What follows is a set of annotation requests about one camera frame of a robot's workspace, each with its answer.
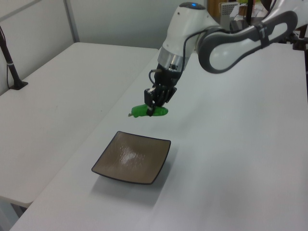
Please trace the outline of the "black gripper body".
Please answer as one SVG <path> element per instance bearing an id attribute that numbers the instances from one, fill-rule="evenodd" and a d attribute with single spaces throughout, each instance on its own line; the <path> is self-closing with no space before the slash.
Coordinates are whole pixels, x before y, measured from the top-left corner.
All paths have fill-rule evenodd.
<path id="1" fill-rule="evenodd" d="M 181 76 L 180 72 L 165 69 L 160 64 L 156 69 L 151 70 L 151 74 L 154 74 L 154 79 L 151 78 L 151 82 L 153 84 L 152 88 L 155 88 L 155 99 L 158 98 L 161 90 L 175 87 Z"/>

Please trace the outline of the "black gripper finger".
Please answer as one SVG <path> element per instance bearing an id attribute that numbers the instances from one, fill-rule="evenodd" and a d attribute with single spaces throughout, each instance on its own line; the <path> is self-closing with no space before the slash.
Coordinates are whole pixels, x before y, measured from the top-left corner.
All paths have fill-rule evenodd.
<path id="1" fill-rule="evenodd" d="M 158 94 L 157 106 L 161 107 L 165 103 L 168 103 L 176 91 L 177 91 L 176 87 L 171 87 L 161 90 Z"/>
<path id="2" fill-rule="evenodd" d="M 144 90 L 144 103 L 147 105 L 146 114 L 152 116 L 155 110 L 155 88 Z"/>

